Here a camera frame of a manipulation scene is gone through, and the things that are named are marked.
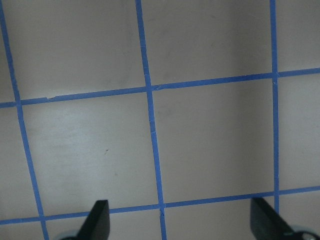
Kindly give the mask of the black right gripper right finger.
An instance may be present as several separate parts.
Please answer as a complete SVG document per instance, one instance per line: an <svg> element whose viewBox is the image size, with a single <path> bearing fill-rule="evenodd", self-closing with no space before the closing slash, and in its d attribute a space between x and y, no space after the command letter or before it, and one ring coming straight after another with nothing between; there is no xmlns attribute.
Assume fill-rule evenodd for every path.
<svg viewBox="0 0 320 240"><path fill-rule="evenodd" d="M250 230L256 240L295 240L295 231L262 197L250 200Z"/></svg>

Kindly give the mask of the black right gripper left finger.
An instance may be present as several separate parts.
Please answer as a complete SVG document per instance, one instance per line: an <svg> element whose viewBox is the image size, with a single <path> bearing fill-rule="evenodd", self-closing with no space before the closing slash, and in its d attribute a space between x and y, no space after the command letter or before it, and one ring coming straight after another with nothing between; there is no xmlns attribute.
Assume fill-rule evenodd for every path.
<svg viewBox="0 0 320 240"><path fill-rule="evenodd" d="M77 240L107 240L110 235L108 200L97 200L76 235Z"/></svg>

